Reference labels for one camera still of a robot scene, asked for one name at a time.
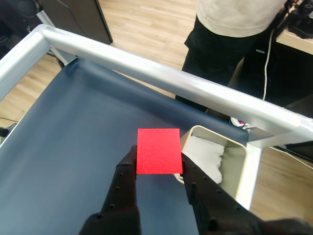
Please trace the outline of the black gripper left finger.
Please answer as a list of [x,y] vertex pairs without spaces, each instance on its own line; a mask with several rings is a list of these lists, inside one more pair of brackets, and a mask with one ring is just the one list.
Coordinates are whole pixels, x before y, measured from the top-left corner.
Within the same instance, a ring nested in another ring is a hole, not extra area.
[[83,224],[81,235],[140,235],[140,215],[136,201],[137,146],[118,163],[100,212]]

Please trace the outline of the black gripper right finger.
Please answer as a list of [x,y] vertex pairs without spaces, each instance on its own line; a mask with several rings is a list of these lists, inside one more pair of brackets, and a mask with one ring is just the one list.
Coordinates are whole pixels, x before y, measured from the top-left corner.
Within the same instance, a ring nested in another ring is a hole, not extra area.
[[301,219],[264,221],[241,206],[182,154],[182,176],[189,204],[201,235],[311,235]]

